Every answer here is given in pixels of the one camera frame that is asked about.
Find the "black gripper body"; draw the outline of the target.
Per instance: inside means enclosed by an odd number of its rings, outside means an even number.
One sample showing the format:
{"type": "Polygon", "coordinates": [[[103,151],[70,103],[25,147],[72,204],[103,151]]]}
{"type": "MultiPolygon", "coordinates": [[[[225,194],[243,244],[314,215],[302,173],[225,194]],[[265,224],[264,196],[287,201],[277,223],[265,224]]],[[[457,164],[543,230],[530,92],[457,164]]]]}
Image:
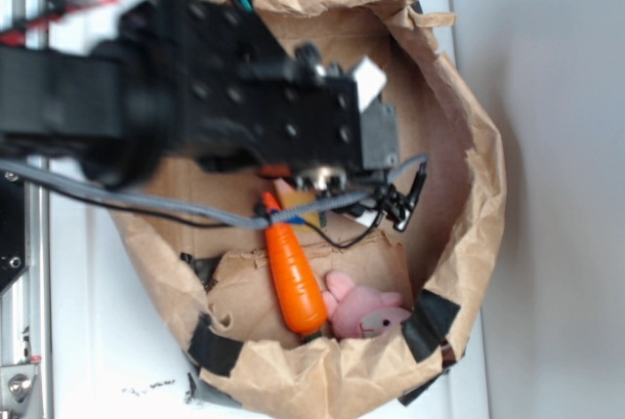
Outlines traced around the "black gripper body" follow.
{"type": "Polygon", "coordinates": [[[300,189],[383,184],[399,159],[396,111],[370,59],[325,66],[289,55],[253,11],[190,6],[189,153],[210,171],[254,167],[300,189]]]}

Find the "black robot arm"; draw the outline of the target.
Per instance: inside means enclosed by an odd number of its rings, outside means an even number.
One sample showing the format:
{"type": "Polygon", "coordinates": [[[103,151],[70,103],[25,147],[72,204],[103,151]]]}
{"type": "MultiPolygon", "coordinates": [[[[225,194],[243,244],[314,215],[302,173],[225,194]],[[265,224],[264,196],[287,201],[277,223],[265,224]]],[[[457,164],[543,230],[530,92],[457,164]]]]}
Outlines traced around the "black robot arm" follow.
{"type": "Polygon", "coordinates": [[[396,112],[354,70],[288,54],[258,14],[147,0],[87,56],[1,49],[1,153],[71,157],[107,188],[147,180],[166,156],[209,173],[254,169],[374,186],[397,164],[396,112]]]}

